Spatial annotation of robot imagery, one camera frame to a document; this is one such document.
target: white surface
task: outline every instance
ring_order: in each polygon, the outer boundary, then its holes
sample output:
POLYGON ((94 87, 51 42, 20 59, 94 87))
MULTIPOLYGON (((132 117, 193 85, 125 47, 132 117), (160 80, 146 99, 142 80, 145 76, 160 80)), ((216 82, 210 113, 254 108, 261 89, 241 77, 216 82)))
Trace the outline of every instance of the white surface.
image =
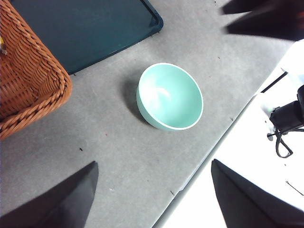
POLYGON ((214 148, 213 155, 196 181, 188 189, 167 221, 165 228, 226 227, 211 177, 211 161, 218 159, 249 181, 274 196, 304 210, 304 197, 286 181, 304 193, 304 133, 289 133, 284 141, 294 151, 287 159, 279 158, 275 151, 275 137, 271 142, 267 133, 273 132, 269 111, 296 100, 297 89, 304 84, 301 64, 304 42, 296 42, 258 90, 223 139, 214 148), (282 69, 293 72, 284 77, 265 94, 259 91, 278 78, 282 69))

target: black object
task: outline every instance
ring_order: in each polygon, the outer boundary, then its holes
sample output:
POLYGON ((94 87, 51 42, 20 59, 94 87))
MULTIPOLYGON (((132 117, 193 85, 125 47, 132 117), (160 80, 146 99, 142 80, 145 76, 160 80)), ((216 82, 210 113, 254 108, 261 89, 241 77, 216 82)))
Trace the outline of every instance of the black object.
POLYGON ((284 72, 280 77, 278 77, 275 81, 273 81, 269 86, 267 86, 261 93, 265 93, 268 89, 273 87, 278 81, 280 81, 283 77, 285 77, 288 74, 288 72, 284 72))
POLYGON ((94 161, 32 201, 0 218, 0 228, 83 228, 94 200, 94 161))
POLYGON ((69 74, 159 32, 148 0, 12 0, 69 74))
POLYGON ((304 228, 304 212, 265 192, 218 160, 215 193, 228 228, 304 228))
POLYGON ((222 7, 224 14, 243 13, 252 11, 267 0, 231 0, 222 7))
POLYGON ((299 129, 304 125, 304 85, 298 89, 297 98, 297 101, 274 109, 269 118, 275 126, 275 133, 268 137, 276 136, 275 151, 281 158, 288 158, 293 154, 293 151, 283 141, 282 135, 289 132, 304 132, 304 129, 299 129), (286 156, 282 156, 279 152, 280 143, 288 150, 286 156))
POLYGON ((252 12, 226 26, 228 33, 266 36, 298 41, 304 38, 303 0, 250 1, 252 12))

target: black cable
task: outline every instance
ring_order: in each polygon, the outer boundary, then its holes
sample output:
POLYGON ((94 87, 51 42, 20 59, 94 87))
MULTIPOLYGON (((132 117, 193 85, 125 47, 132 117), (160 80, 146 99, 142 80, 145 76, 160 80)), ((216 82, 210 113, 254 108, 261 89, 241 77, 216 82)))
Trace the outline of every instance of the black cable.
POLYGON ((287 71, 285 71, 280 77, 278 77, 275 81, 273 81, 269 86, 267 86, 261 93, 266 92, 268 89, 270 89, 274 84, 276 84, 278 81, 280 81, 283 77, 285 77, 288 74, 287 71))
POLYGON ((275 130, 275 136, 276 136, 276 144, 275 144, 275 152, 280 158, 288 158, 290 155, 292 155, 294 152, 287 146, 287 144, 283 141, 282 135, 287 134, 288 132, 304 132, 304 129, 299 128, 293 128, 288 131, 279 132, 277 129, 275 130), (279 152, 279 144, 282 144, 287 150, 288 154, 286 156, 282 156, 279 152))

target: black device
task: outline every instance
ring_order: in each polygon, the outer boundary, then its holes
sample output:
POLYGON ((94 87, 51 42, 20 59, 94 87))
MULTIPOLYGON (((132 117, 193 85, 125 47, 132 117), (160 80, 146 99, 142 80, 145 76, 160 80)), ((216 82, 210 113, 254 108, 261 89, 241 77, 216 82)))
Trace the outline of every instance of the black device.
POLYGON ((304 126, 304 85, 298 89, 297 98, 297 101, 275 108, 269 118, 275 126, 275 133, 268 137, 276 136, 275 150, 281 158, 287 158, 293 154, 293 151, 283 141, 282 135, 288 134, 288 132, 304 132, 304 129, 300 129, 304 126), (286 156, 279 153, 280 143, 289 152, 286 156))

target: dark green tray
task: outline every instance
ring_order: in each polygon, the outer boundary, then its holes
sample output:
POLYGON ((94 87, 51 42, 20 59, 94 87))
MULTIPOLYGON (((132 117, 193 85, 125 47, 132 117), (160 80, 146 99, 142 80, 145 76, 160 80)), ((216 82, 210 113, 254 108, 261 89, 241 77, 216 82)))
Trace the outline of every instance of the dark green tray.
POLYGON ((159 32, 147 0, 12 0, 12 5, 69 74, 159 32))

